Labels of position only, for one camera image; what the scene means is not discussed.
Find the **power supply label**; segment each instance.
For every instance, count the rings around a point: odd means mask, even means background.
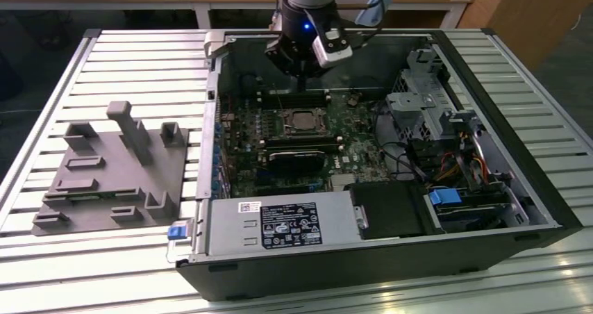
[[[315,203],[261,206],[260,216],[261,245],[265,249],[324,243]]]

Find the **blue latch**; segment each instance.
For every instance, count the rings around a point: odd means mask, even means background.
[[[187,226],[171,226],[167,231],[167,238],[169,240],[183,240],[187,238]]]
[[[433,205],[461,203],[457,189],[436,189],[428,196]]]

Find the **aluminum extrusion platform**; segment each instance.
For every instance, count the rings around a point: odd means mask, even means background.
[[[593,142],[497,36],[447,31],[556,188],[585,225],[488,271],[249,301],[208,303],[167,257],[167,227],[37,238],[32,218],[67,150],[71,121],[113,131],[109,101],[128,100],[147,129],[191,130],[180,219],[196,214],[205,100],[205,31],[103,31],[84,38],[0,187],[0,313],[583,313],[593,303]],[[465,91],[455,84],[465,108]],[[189,252],[181,243],[176,253]]]

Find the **barcode sticker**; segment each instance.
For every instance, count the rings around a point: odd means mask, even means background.
[[[239,202],[239,213],[260,212],[260,201],[241,201]]]

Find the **gray plastic holder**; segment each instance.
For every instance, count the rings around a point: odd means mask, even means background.
[[[32,233],[49,234],[169,225],[179,217],[189,131],[177,123],[145,130],[132,105],[113,101],[108,118],[120,132],[71,123],[68,150]]]

